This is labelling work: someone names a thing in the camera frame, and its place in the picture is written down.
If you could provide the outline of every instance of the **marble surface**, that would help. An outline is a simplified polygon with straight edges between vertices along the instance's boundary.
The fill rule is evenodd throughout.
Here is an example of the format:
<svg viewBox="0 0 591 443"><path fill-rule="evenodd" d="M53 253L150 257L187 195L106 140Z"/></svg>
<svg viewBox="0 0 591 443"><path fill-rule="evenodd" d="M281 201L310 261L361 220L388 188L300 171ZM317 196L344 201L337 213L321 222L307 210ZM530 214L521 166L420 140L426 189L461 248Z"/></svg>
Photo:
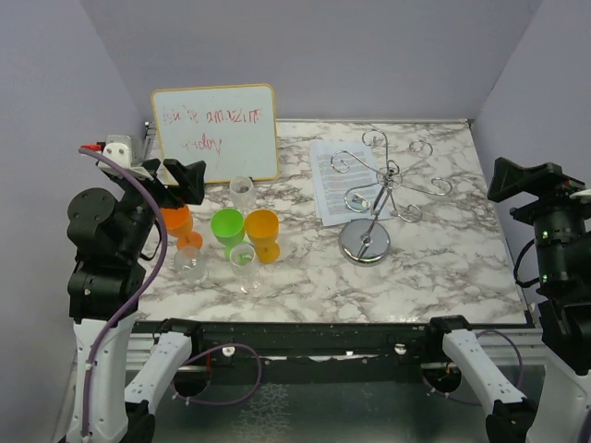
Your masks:
<svg viewBox="0 0 591 443"><path fill-rule="evenodd" d="M391 141L391 158L405 167L417 160L408 144L429 141L435 153L409 183L427 186L434 176L449 177L454 191L433 197L399 188L397 203L417 204L423 221L384 221L392 253L373 268L359 268L341 256L342 226L322 227L314 211L308 149L311 140L358 141L376 127ZM278 123L281 174L258 182L258 208L280 219L277 262L260 268L255 293L238 289L223 247L211 234L211 215L231 207L227 185L207 186L203 205L193 207L195 229L204 239L209 278L201 285L181 279L173 269L175 239L159 276L142 296L139 318L202 321L425 322L462 314L473 323L524 323L525 305L513 283L495 211L467 124ZM375 148L377 164L384 148ZM156 246L152 232L146 251Z"/></svg>

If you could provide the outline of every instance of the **white wall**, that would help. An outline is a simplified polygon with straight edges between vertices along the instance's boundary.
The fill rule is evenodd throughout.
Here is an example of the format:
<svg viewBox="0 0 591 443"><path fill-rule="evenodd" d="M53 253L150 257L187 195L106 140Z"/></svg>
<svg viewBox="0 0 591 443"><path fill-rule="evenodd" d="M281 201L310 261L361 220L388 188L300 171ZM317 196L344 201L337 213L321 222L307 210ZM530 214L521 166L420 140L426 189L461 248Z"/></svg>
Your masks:
<svg viewBox="0 0 591 443"><path fill-rule="evenodd" d="M473 133L488 180L494 160L502 156L524 166L555 162L591 187L591 1L542 3ZM514 257L534 235L530 226L511 218L509 208L530 199L497 205ZM524 262L524 280L537 276L535 256Z"/></svg>
<svg viewBox="0 0 591 443"><path fill-rule="evenodd" d="M0 441L49 442L75 349L66 208L105 182L77 148L141 119L76 0L3 4L0 54Z"/></svg>
<svg viewBox="0 0 591 443"><path fill-rule="evenodd" d="M80 0L144 118L271 83L280 117L474 118L541 0Z"/></svg>

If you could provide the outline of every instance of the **whiteboard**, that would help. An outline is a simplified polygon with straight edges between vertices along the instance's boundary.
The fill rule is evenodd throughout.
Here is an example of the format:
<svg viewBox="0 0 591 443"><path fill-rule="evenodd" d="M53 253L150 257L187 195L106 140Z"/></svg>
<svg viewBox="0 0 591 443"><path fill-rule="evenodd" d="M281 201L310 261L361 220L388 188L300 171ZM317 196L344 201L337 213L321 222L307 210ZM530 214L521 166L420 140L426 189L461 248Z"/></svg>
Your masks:
<svg viewBox="0 0 591 443"><path fill-rule="evenodd" d="M156 90L151 105L163 157L204 160L207 183L279 174L271 85Z"/></svg>

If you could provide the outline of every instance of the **round metal base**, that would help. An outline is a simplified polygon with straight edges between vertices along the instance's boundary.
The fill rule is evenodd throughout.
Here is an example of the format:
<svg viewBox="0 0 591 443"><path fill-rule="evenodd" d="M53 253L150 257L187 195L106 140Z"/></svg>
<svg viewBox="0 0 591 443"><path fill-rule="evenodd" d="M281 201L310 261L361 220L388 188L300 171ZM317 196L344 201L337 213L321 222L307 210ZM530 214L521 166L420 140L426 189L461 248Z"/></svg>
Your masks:
<svg viewBox="0 0 591 443"><path fill-rule="evenodd" d="M369 238L365 238L372 220L352 220L339 235L339 248L343 256L357 266L374 266L390 254L390 236L376 222Z"/></svg>

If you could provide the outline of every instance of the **orange cup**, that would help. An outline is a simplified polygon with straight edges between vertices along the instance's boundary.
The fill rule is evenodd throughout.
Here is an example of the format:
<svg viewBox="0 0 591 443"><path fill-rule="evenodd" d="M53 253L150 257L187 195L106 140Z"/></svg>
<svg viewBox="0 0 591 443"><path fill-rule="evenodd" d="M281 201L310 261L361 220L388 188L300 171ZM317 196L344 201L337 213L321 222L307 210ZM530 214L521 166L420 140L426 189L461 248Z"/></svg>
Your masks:
<svg viewBox="0 0 591 443"><path fill-rule="evenodd" d="M272 210L254 210L244 221L245 231L261 263L272 263L281 254L277 245L279 219Z"/></svg>
<svg viewBox="0 0 591 443"><path fill-rule="evenodd" d="M176 237L176 247L181 249L185 246L194 246L201 248L203 238L199 233L191 231L193 229L193 217L188 206L185 205L178 210L162 209L164 223L168 233Z"/></svg>

